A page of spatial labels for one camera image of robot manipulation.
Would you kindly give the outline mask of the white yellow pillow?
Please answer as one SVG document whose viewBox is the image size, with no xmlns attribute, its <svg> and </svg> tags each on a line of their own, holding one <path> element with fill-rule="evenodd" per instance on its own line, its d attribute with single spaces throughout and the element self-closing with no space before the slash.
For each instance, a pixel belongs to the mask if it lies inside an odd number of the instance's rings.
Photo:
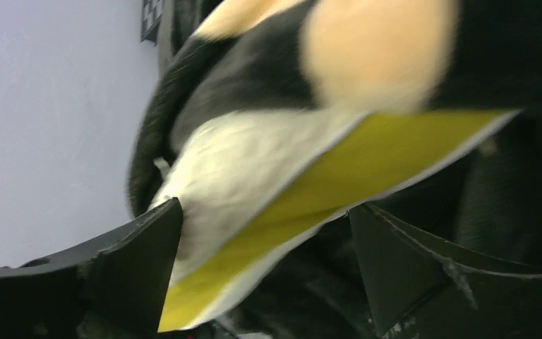
<svg viewBox="0 0 542 339">
<path fill-rule="evenodd" d="M 177 198 L 184 216 L 159 330 L 222 315 L 324 223 L 439 172 L 515 115 L 289 109 L 204 123 L 150 203 Z"/>
</svg>

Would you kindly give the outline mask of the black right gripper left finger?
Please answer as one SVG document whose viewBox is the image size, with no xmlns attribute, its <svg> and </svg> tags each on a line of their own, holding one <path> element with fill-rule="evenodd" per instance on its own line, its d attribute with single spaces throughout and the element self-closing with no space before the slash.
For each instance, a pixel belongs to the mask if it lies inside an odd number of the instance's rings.
<svg viewBox="0 0 542 339">
<path fill-rule="evenodd" d="M 0 268 L 0 338 L 155 338 L 179 245 L 175 198 L 69 249 Z"/>
</svg>

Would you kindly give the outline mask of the black floral pillowcase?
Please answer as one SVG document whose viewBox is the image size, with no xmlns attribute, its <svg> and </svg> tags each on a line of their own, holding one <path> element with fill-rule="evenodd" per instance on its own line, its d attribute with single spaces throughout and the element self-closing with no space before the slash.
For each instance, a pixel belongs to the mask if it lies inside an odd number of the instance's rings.
<svg viewBox="0 0 542 339">
<path fill-rule="evenodd" d="M 159 82 L 128 176 L 134 215 L 157 207 L 151 200 L 193 132 L 232 112 L 515 111 L 439 172 L 357 206 L 542 268 L 542 1 L 166 1 L 157 41 Z M 162 333 L 220 322 L 238 337 L 379 338 L 353 208 L 230 310 Z"/>
</svg>

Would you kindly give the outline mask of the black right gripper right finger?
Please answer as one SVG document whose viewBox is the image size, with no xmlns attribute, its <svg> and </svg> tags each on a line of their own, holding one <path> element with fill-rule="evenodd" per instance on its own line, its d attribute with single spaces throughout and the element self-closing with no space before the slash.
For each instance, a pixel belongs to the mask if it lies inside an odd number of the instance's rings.
<svg viewBox="0 0 542 339">
<path fill-rule="evenodd" d="M 349 218 L 379 338 L 542 338 L 542 268 L 470 251 L 370 204 Z"/>
</svg>

